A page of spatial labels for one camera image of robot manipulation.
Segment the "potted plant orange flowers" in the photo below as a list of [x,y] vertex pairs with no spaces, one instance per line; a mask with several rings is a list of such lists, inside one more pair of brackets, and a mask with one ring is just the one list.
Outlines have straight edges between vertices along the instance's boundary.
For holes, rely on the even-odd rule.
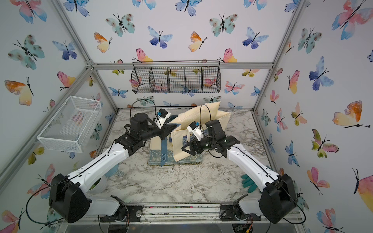
[[99,194],[105,191],[107,188],[107,177],[104,175],[99,180],[97,180],[94,185],[87,192],[88,194]]

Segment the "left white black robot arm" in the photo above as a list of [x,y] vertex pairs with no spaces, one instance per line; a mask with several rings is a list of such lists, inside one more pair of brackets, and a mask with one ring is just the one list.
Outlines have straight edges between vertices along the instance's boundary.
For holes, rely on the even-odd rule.
[[49,207],[68,223],[85,216],[107,216],[112,222],[129,221],[129,210],[120,198],[91,197],[88,192],[113,167],[144,147],[149,139],[164,140],[177,127],[167,123],[171,116],[168,110],[155,110],[154,115],[154,119],[145,113],[131,116],[130,123],[124,126],[126,132],[114,140],[109,149],[69,175],[56,175],[47,186],[50,188]]

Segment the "cream bag starry night print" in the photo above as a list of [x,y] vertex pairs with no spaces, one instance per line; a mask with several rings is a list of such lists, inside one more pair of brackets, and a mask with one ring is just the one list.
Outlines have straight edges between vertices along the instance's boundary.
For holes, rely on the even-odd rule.
[[173,157],[176,162],[183,160],[190,156],[188,153],[182,151],[183,140],[191,140],[192,133],[187,130],[187,127],[193,123],[198,122],[202,124],[203,128],[206,128],[206,123],[210,120],[218,120],[225,130],[229,119],[231,117],[230,112],[219,110],[220,102],[206,103],[194,107],[184,113],[180,113],[172,123],[179,124],[179,126],[171,132],[171,139],[173,144]]

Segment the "green rubber glove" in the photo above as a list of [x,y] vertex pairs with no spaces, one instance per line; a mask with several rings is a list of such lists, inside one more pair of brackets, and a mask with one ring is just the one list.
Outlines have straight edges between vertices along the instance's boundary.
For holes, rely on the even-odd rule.
[[242,175],[241,178],[242,178],[242,187],[248,188],[247,190],[248,193],[253,193],[257,189],[257,185],[247,174]]

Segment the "cream bag green handles floral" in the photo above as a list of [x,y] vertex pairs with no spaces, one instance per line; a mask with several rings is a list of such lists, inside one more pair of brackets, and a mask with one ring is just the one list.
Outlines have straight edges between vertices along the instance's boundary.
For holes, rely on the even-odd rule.
[[149,166],[160,166],[161,164],[161,150],[150,150],[148,157]]

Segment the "cream bag blue floral pattern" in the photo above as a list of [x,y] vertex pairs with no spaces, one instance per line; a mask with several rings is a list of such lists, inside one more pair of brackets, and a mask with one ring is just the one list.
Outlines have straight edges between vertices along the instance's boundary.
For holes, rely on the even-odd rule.
[[160,166],[175,166],[175,165],[198,165],[203,162],[202,155],[188,156],[180,161],[176,161],[173,157],[173,144],[171,136],[165,140],[160,140],[159,137],[152,138],[150,141],[150,150],[161,150]]

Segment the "aluminium front rail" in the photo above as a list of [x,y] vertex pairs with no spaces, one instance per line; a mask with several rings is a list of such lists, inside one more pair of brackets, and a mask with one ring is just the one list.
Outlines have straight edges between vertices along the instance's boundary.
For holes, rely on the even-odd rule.
[[259,213],[245,214],[234,203],[125,203],[112,216],[85,215],[74,224],[101,223],[116,225],[163,225],[163,224],[234,224],[268,223]]

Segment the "white mesh wall basket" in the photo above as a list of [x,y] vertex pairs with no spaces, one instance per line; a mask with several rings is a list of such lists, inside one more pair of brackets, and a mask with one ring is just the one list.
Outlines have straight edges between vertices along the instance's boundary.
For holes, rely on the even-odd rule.
[[48,150],[82,153],[101,115],[101,101],[69,96],[37,139]]

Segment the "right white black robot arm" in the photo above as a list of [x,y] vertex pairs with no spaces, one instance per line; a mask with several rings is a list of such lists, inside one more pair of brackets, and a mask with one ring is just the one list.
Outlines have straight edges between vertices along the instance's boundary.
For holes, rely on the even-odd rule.
[[256,185],[261,192],[259,199],[250,199],[246,195],[235,204],[236,217],[250,218],[252,215],[263,215],[270,223],[277,224],[285,219],[295,208],[300,208],[293,179],[263,165],[253,157],[234,136],[226,135],[217,119],[210,119],[205,127],[208,135],[204,136],[201,121],[192,121],[187,127],[194,139],[188,139],[182,151],[196,155],[207,150],[214,150],[222,157],[234,162],[246,174],[249,185]]

